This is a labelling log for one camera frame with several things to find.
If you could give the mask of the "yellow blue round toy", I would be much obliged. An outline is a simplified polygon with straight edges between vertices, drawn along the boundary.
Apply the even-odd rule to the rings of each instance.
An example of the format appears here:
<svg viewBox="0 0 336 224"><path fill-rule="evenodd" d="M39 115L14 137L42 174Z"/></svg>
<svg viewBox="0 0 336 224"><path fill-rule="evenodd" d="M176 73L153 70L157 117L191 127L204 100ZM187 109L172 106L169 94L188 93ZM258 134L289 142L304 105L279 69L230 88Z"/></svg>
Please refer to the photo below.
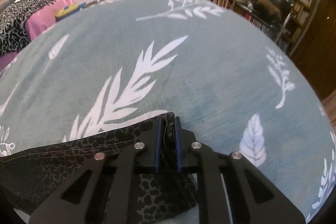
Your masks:
<svg viewBox="0 0 336 224"><path fill-rule="evenodd" d="M81 9L83 9L85 7L86 3L71 3L70 5L64 6L62 9L60 9L56 14L55 14L55 20L58 22L64 18L66 18L67 16L70 16L78 11L80 11Z"/></svg>

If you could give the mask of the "leopard print blanket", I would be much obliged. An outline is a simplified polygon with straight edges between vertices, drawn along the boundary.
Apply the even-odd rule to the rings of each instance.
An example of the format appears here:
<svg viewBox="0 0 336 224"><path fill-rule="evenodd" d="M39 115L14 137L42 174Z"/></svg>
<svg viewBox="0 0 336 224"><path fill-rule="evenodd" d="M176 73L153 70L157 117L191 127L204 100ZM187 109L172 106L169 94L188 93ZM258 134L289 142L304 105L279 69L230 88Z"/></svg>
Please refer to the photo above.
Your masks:
<svg viewBox="0 0 336 224"><path fill-rule="evenodd" d="M25 23L42 8L55 0L21 0L9 5L1 13L1 56L19 52L30 43Z"/></svg>

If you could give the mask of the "black metal chair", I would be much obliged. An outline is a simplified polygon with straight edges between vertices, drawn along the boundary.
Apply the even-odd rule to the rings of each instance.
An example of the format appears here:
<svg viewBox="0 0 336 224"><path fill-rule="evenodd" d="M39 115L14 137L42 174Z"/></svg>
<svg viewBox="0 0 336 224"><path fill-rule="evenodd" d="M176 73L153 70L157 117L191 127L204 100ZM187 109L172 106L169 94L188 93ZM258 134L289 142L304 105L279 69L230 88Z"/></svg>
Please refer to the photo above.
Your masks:
<svg viewBox="0 0 336 224"><path fill-rule="evenodd" d="M233 0L231 10L238 8L272 31L278 43L291 19L293 4L290 0Z"/></svg>

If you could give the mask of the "pink purple bedding pile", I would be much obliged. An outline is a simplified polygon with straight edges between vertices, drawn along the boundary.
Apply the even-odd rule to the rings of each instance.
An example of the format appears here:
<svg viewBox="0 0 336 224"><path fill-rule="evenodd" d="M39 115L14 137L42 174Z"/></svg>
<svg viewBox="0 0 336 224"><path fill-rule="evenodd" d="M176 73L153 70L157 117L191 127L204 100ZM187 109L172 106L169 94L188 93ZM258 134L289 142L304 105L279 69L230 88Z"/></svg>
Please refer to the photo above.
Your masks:
<svg viewBox="0 0 336 224"><path fill-rule="evenodd" d="M8 0L1 4L1 13L11 4L21 0ZM37 38L42 32L48 30L55 23L55 14L64 6L73 3L72 0L55 0L53 5L46 6L38 12L32 14L25 23L25 30L30 42ZM1 56L1 69L7 67L18 55L19 52L7 53Z"/></svg>

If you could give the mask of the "grey leaf pattern duvet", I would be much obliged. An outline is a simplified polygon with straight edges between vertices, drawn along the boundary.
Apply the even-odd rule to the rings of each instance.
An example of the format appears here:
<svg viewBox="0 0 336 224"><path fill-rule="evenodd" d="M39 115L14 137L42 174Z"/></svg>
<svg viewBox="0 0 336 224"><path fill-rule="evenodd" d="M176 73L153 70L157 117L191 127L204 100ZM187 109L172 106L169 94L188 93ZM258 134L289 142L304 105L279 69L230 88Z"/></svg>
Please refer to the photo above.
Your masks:
<svg viewBox="0 0 336 224"><path fill-rule="evenodd" d="M32 214L96 153L174 118L240 152L307 223L335 188L335 133L313 88L258 28L208 0L111 0L48 28L1 73L1 194Z"/></svg>

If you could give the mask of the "black leopard print pants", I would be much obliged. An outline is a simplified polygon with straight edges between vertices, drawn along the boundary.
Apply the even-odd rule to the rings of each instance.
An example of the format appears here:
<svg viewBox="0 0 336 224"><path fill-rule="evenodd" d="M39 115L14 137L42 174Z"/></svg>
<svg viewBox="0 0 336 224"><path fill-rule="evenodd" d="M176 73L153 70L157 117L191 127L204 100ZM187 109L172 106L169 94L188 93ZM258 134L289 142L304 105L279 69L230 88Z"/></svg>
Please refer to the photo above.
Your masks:
<svg viewBox="0 0 336 224"><path fill-rule="evenodd" d="M174 114L166 113L124 128L65 143L37 147L1 158L1 208L32 214L67 179L102 152L117 157L160 124L160 173L139 174L131 223L157 223L197 205L197 185L190 174L174 168Z"/></svg>

